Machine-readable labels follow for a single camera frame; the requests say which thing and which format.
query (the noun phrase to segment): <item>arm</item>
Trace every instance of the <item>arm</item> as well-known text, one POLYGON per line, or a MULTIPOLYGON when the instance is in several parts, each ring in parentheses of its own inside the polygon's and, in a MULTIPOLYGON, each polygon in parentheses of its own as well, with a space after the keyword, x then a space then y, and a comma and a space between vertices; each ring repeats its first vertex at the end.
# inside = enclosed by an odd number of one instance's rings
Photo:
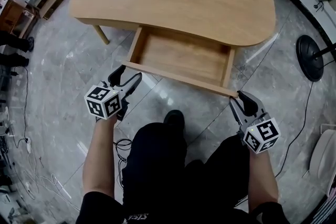
POLYGON ((248 209, 252 212, 266 202, 278 202, 278 185, 274 177, 268 152, 255 154, 250 151, 248 183, 248 209))
POLYGON ((84 195, 91 191, 114 198, 113 128, 117 117, 99 120, 83 168, 84 195))

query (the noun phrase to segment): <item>black round base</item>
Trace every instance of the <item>black round base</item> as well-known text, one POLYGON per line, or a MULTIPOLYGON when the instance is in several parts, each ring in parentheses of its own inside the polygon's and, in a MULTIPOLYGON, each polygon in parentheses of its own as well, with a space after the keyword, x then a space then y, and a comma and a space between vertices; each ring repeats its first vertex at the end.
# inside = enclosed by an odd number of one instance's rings
POLYGON ((319 81, 323 76, 323 59, 311 59, 311 57, 319 52, 319 46, 309 36, 303 35, 296 41, 296 54, 300 63, 300 67, 306 77, 313 82, 319 81))

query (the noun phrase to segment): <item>person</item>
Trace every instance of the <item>person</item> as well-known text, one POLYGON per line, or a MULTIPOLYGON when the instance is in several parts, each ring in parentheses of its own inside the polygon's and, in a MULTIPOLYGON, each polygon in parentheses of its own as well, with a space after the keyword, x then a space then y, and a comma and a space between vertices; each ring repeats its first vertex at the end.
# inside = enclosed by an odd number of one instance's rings
POLYGON ((239 136, 224 140, 206 163, 184 165, 184 116, 170 111, 135 135, 122 170, 123 205, 114 200, 113 127, 99 120, 83 167, 84 197, 76 224, 288 223, 267 152, 239 136), (248 194, 249 213, 234 209, 248 194))
MULTIPOLYGON (((24 52, 32 52, 34 48, 34 38, 18 38, 6 31, 0 31, 0 46, 1 45, 9 45, 24 52)), ((28 64, 29 59, 19 54, 0 54, 0 65, 8 67, 26 67, 28 64)))

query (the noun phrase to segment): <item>wooden desk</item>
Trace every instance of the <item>wooden desk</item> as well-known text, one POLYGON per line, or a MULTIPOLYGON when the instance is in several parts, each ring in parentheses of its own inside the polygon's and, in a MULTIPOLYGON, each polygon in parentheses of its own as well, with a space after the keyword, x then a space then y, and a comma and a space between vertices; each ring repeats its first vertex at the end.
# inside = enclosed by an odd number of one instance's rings
POLYGON ((70 14, 105 43, 99 25, 136 30, 123 64, 230 96, 235 47, 258 44, 275 27, 274 0, 71 0, 70 14))

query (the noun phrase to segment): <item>desk leg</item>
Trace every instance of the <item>desk leg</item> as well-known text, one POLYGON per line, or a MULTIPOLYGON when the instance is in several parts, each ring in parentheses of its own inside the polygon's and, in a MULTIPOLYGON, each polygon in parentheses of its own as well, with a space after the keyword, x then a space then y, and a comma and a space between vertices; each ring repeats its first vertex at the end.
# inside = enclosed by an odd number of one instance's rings
POLYGON ((107 39, 107 37, 105 36, 103 30, 101 30, 99 25, 93 25, 93 27, 106 45, 108 43, 110 43, 109 40, 107 39))

